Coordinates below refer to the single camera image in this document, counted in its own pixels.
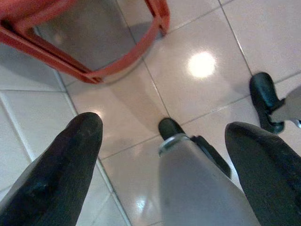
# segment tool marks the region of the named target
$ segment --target red plastic stool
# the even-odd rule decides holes
[[[145,0],[154,17],[150,28],[135,47],[105,68],[91,71],[82,63],[42,39],[33,27],[66,11],[76,0],[1,0],[0,41],[45,62],[49,66],[88,83],[119,72],[137,59],[155,40],[157,33],[167,33],[170,14],[166,0]]]

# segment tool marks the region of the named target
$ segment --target black rubber foot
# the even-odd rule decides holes
[[[178,133],[185,133],[181,126],[172,118],[162,119],[158,127],[163,140],[167,140]]]
[[[284,122],[271,122],[269,119],[272,111],[281,105],[272,78],[263,72],[252,76],[250,92],[261,128],[271,133],[280,133],[284,129]]]

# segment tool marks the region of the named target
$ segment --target glossy floor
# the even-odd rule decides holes
[[[103,120],[100,158],[134,226],[161,226],[158,146],[162,139],[157,125],[162,118],[170,116],[189,135],[204,136],[232,166],[233,181],[239,186],[224,129],[233,121],[258,125],[248,89],[252,74],[270,73],[279,97],[301,83],[301,1],[167,2],[171,10],[168,35],[158,36],[121,79],[90,85],[62,75],[76,110],[95,112]],[[69,18],[76,15],[72,13],[62,18],[81,25],[80,31],[53,22],[40,27],[40,32],[97,68],[128,51],[152,18],[141,0],[91,4],[95,7],[85,8],[86,14],[77,20]],[[105,7],[115,12],[115,19],[87,13]],[[97,23],[88,26],[91,19]],[[76,37],[74,43],[68,42],[70,37]],[[76,48],[83,41],[84,48]],[[301,154],[301,130],[290,122],[286,125],[280,136]]]

